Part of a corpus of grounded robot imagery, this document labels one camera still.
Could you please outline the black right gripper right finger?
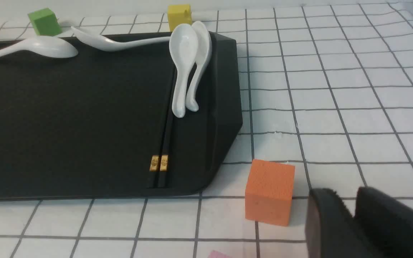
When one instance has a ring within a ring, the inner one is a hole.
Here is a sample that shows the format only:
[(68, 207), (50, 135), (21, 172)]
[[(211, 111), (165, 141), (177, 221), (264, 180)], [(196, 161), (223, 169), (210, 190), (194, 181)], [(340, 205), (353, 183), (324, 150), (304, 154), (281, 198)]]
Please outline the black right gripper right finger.
[(372, 187), (357, 192), (355, 220), (385, 258), (413, 258), (413, 209)]

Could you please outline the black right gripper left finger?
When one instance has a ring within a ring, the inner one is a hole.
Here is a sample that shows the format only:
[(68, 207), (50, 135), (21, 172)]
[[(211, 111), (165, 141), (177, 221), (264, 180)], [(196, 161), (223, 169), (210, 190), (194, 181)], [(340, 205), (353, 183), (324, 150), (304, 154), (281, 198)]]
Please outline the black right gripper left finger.
[(331, 189), (310, 190), (305, 240), (310, 258), (374, 257), (374, 247)]

